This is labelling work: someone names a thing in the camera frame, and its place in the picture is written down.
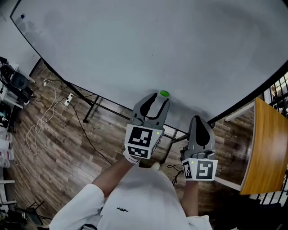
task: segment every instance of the white shirt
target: white shirt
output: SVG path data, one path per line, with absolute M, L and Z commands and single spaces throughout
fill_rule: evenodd
M 185 216 L 165 175 L 138 167 L 123 177 L 105 204 L 102 190 L 87 185 L 56 214 L 49 227 L 78 230 L 84 224 L 98 230 L 212 230 L 208 216 Z

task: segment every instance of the power strip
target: power strip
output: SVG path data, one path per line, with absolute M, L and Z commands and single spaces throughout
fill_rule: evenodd
M 65 105 L 68 106 L 70 104 L 70 102 L 72 101 L 72 98 L 74 97 L 74 94 L 71 93 L 68 96 L 68 99 L 65 101 Z

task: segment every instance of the person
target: person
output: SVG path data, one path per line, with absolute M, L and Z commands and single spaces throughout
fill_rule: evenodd
M 49 229 L 212 230 L 208 216 L 198 217 L 197 181 L 186 181 L 180 203 L 159 163 L 138 165 L 126 158 L 114 163 L 56 214 Z

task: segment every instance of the wooden floor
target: wooden floor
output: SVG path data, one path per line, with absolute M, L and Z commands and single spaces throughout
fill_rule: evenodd
M 109 164 L 103 157 L 106 155 L 113 162 L 122 157 L 124 151 L 124 139 L 127 120 L 107 110 L 96 107 L 89 116 L 89 123 L 82 123 L 88 137 L 97 151 L 89 145 L 76 117 L 72 106 L 63 108 L 56 105 L 54 117 L 47 123 L 43 123 L 42 130 L 37 135 L 38 154 L 32 155 L 26 143 L 26 134 L 32 125 L 35 125 L 54 100 L 54 88 L 50 83 L 43 86 L 43 79 L 49 75 L 46 69 L 41 76 L 31 85 L 34 90 L 33 98 L 29 105 L 20 112 L 21 124 L 15 124 L 16 133 L 12 143 L 15 160 L 8 169 L 8 175 L 16 183 L 9 187 L 9 196 L 17 200 L 18 206 L 26 208 L 33 202 L 45 203 L 38 209 L 39 214 L 53 217 L 67 202 L 69 202 L 86 184 L 91 183 Z M 57 99 L 60 101 L 67 97 L 72 90 L 66 88 L 60 90 L 60 81 L 55 81 Z M 80 89 L 84 95 L 90 92 Z M 121 114 L 130 116 L 130 111 L 113 104 L 105 99 L 102 105 L 113 109 Z M 89 106 L 81 99 L 72 100 L 78 116 L 82 122 Z M 52 115 L 47 112 L 44 120 Z M 234 122 L 220 120 L 216 123 L 214 133 L 216 135 L 216 158 L 219 160 L 217 175 L 233 182 L 241 183 L 248 162 L 251 149 L 253 129 L 253 114 L 240 117 Z M 173 134 L 172 129 L 166 132 Z M 31 149 L 35 152 L 35 130 L 28 136 Z M 155 161 L 160 161 L 169 145 L 170 139 L 163 137 L 161 144 L 156 149 L 150 161 L 144 161 L 142 165 L 148 167 Z M 162 170 L 172 180 L 177 171 L 167 168 L 167 165 L 181 164 L 179 151 L 187 144 L 186 141 L 175 144 L 162 165 Z M 183 174 L 178 177 L 175 185 L 176 192 L 181 199 L 185 180 Z M 215 181 L 201 182 L 199 191 L 200 214 L 219 210 L 223 203 L 231 197 L 237 196 L 238 192 L 223 186 Z M 29 224 L 27 229 L 35 229 Z

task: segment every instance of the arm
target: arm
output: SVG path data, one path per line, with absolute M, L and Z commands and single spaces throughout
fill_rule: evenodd
M 181 205 L 187 217 L 198 216 L 198 189 L 198 181 L 186 181 Z
M 107 197 L 133 165 L 123 157 L 101 173 L 92 184 L 98 186 L 103 191 L 104 196 Z

